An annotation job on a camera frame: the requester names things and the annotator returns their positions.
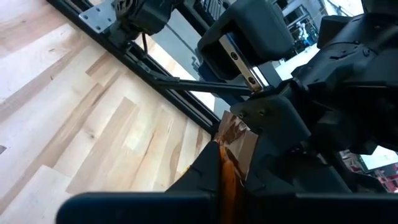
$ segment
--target light wood grain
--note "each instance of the light wood grain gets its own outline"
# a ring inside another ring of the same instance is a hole
[[[0,2],[0,69],[0,223],[53,223],[80,192],[163,191],[210,140],[44,0]]]

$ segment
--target wooden floor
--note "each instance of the wooden floor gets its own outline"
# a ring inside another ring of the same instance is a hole
[[[53,223],[80,192],[165,190],[210,140],[44,0],[0,1],[0,71],[0,223]]]

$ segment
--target silver metal plate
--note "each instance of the silver metal plate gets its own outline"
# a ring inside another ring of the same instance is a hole
[[[235,45],[234,41],[229,38],[228,34],[223,35],[219,40],[229,57],[232,59],[234,64],[237,66],[243,77],[246,79],[246,83],[253,92],[259,92],[263,90],[263,85],[259,76],[254,68],[251,68],[248,61]]]
[[[98,34],[102,33],[116,22],[113,2],[114,0],[105,0],[105,2],[79,14],[79,18]]]

